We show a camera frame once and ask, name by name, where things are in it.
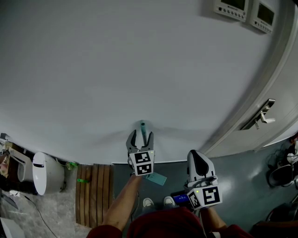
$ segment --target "wall-mounted control panel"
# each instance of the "wall-mounted control panel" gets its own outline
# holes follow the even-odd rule
[[[253,1],[250,19],[251,25],[265,33],[272,33],[275,18],[276,14],[267,4],[260,0]]]
[[[249,0],[214,0],[214,11],[245,22],[248,2]]]

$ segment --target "red shirt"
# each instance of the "red shirt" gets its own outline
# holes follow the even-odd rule
[[[237,225],[220,233],[220,238],[253,238]],[[101,225],[90,231],[87,238],[121,238],[122,232],[110,225]],[[130,224],[127,238],[204,238],[199,217],[185,207],[156,211],[137,218]]]

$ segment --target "wooden panel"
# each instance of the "wooden panel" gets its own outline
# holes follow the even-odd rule
[[[77,170],[77,179],[81,177],[82,172],[82,166],[78,166]],[[75,222],[80,224],[80,187],[81,183],[76,181],[76,187],[75,187]]]
[[[114,166],[110,166],[110,182],[109,182],[109,196],[108,196],[108,207],[112,205],[114,201]]]
[[[102,224],[103,174],[104,174],[104,165],[98,165],[97,200],[96,200],[97,225],[101,225]]]
[[[90,177],[92,166],[86,168],[86,180],[89,182],[85,184],[85,226],[90,227],[90,215],[89,215],[89,200],[90,200]]]
[[[82,165],[81,179],[86,179],[86,165]],[[80,224],[85,225],[85,183],[80,188]]]
[[[92,175],[91,175],[91,191],[90,191],[90,226],[91,226],[91,228],[97,227],[97,216],[96,216],[97,176],[98,176],[98,165],[93,165]]]
[[[110,166],[104,166],[103,173],[103,189],[102,189],[102,217],[104,218],[108,211],[108,196],[109,196],[109,184],[110,184]]]

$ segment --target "sneaker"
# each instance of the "sneaker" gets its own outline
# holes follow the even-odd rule
[[[163,204],[166,205],[166,204],[172,204],[173,206],[175,205],[175,202],[173,200],[173,198],[171,196],[167,196],[164,198],[163,200]]]
[[[143,207],[146,207],[146,206],[154,206],[154,203],[150,198],[145,198],[143,200]]]

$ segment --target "floor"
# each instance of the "floor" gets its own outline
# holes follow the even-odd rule
[[[285,149],[283,143],[263,148],[258,152],[245,152],[238,155],[213,159],[216,175],[223,190],[223,203],[215,209],[228,224],[238,224],[249,231],[256,222],[265,219],[267,214],[277,205],[290,201],[297,190],[294,185],[289,187],[270,188],[265,174],[268,162]],[[167,177],[164,186],[143,180],[139,194],[140,206],[136,216],[140,214],[142,200],[150,197],[157,207],[161,207],[163,197],[183,189],[187,179],[186,163],[155,164],[155,172]],[[129,179],[131,173],[127,165],[116,165],[114,191],[117,196]],[[32,196],[32,199],[47,225],[59,238],[85,238],[89,228],[75,223],[75,181],[76,170],[66,171],[66,189],[57,194]],[[13,219],[24,230],[26,238],[53,238],[54,236],[42,222],[35,206],[22,195],[12,197],[19,210],[5,201],[1,201],[1,216]]]

